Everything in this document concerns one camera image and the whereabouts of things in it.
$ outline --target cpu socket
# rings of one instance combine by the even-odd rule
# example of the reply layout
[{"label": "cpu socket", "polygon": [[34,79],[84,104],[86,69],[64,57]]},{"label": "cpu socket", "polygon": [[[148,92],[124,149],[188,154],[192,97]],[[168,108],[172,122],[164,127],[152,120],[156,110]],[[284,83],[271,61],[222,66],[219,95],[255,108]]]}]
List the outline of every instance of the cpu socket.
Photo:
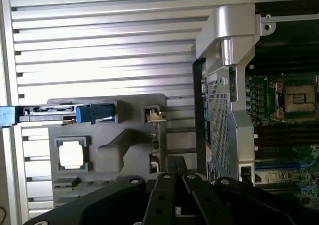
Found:
[{"label": "cpu socket", "polygon": [[271,119],[281,122],[314,120],[317,116],[317,83],[312,78],[281,78],[270,86],[275,88],[276,112]]}]

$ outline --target motherboard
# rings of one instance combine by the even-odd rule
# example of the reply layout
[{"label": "motherboard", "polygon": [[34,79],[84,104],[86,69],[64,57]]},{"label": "motherboard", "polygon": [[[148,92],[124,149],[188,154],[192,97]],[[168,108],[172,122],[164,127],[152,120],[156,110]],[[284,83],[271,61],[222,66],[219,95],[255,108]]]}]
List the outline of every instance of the motherboard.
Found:
[{"label": "motherboard", "polygon": [[246,70],[255,184],[319,211],[319,73]]}]

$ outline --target ventilated metal grille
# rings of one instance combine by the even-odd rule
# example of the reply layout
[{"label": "ventilated metal grille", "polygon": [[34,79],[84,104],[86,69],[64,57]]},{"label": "ventilated metal grille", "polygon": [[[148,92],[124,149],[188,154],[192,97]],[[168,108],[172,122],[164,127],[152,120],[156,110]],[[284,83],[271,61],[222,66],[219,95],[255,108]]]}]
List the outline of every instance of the ventilated metal grille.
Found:
[{"label": "ventilated metal grille", "polygon": [[229,173],[228,108],[229,93],[218,93],[218,80],[208,83],[212,155]]}]

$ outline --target corrugated metal wall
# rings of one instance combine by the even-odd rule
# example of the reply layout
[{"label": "corrugated metal wall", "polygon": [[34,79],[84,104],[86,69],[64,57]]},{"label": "corrugated metal wall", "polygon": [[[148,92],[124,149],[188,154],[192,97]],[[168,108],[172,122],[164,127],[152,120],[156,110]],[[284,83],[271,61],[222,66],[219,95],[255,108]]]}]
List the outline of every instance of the corrugated metal wall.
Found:
[{"label": "corrugated metal wall", "polygon": [[[215,6],[256,1],[269,0],[10,0],[18,102],[163,93],[168,148],[193,147],[193,40]],[[22,136],[33,217],[53,204],[48,132]]]}]

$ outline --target cable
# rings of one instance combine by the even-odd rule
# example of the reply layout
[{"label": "cable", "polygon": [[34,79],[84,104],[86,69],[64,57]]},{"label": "cable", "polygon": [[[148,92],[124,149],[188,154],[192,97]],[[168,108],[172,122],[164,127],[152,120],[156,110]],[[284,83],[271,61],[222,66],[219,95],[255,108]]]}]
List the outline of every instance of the cable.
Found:
[{"label": "cable", "polygon": [[3,208],[3,207],[0,207],[0,210],[2,210],[2,211],[4,212],[4,216],[3,216],[3,218],[2,218],[2,220],[1,220],[1,222],[0,222],[0,225],[3,225],[3,224],[4,224],[4,220],[5,220],[5,218],[6,218],[6,210],[5,210],[5,208]]}]

